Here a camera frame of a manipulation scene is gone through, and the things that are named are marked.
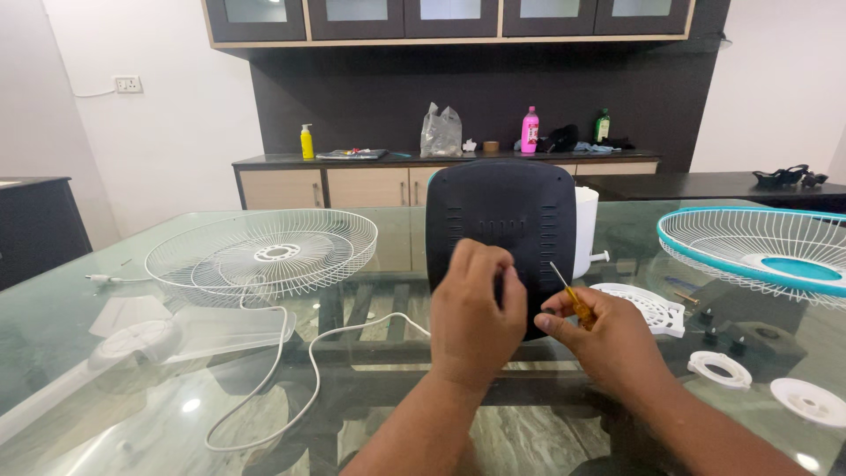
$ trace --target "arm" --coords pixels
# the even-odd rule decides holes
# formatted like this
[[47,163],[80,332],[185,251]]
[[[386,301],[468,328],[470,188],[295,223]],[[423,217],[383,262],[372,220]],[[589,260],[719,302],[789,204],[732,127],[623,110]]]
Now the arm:
[[[431,370],[344,469],[354,474],[449,474],[476,409],[525,334],[526,291],[511,255],[462,240],[431,298]],[[503,277],[503,306],[493,283]]]
[[688,392],[670,373],[649,326],[631,302],[574,288],[598,317],[591,332],[563,319],[572,302],[560,292],[535,325],[560,340],[582,368],[649,424],[693,474],[807,474],[798,464],[722,412]]

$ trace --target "green bottle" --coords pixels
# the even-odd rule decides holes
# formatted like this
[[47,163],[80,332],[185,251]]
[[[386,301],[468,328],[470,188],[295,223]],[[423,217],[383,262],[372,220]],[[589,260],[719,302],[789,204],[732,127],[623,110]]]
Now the green bottle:
[[608,137],[608,130],[611,129],[611,117],[608,116],[608,108],[602,110],[602,116],[596,120],[596,133],[593,140],[598,144],[602,139]]

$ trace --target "cloth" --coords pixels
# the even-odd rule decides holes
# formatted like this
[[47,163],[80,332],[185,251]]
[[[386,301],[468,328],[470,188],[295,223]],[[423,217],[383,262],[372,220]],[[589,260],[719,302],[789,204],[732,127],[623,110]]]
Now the cloth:
[[603,153],[616,152],[616,151],[621,151],[621,150],[623,150],[623,149],[615,149],[614,147],[611,147],[611,146],[594,146],[593,144],[589,144],[587,142],[577,142],[576,148],[573,149],[574,152],[587,151],[587,152],[603,152]]

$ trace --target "glass tabletop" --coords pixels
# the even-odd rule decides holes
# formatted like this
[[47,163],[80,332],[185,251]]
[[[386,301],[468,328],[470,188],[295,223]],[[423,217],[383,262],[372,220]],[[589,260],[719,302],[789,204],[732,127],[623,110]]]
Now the glass tabletop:
[[[846,374],[839,370],[846,359],[844,315],[715,280],[669,257],[658,243],[657,220],[679,208],[713,205],[757,206],[737,200],[599,203],[594,253],[608,250],[611,261],[593,263],[575,284],[636,285],[685,305],[684,337],[656,336],[684,386],[812,473],[836,473],[846,431],[794,415],[769,384],[790,377],[846,396]],[[348,211],[378,227],[375,256],[339,284],[273,303],[296,315],[282,364],[273,385],[217,430],[214,445],[259,440],[302,408],[315,384],[307,347],[321,332],[395,311],[428,328],[425,209]],[[152,281],[98,285],[86,275],[145,278],[144,261],[156,245],[246,213],[253,212],[181,215],[0,293],[0,473],[323,474],[336,473],[354,456],[428,369],[426,337],[400,319],[316,343],[322,389],[315,406],[281,440],[250,450],[211,452],[203,440],[261,382],[275,346],[176,361],[135,352],[50,393],[91,367],[86,363],[103,341],[92,325],[109,302],[153,296],[166,313],[186,309]],[[709,308],[714,318],[705,321],[700,311]],[[709,328],[717,329],[717,339],[707,336]],[[739,333],[754,341],[742,354],[732,348]],[[690,354],[700,350],[743,364],[751,389],[729,390],[688,371]],[[525,342],[476,415],[473,464],[485,474],[586,473],[609,455],[628,452],[671,468],[672,458],[645,450],[654,445],[648,432],[623,415],[564,346],[550,338]]]

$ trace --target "wall socket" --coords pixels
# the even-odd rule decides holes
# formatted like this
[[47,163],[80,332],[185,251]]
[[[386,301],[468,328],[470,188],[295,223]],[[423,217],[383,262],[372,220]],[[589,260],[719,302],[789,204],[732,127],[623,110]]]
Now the wall socket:
[[112,76],[117,94],[138,94],[144,92],[140,76]]

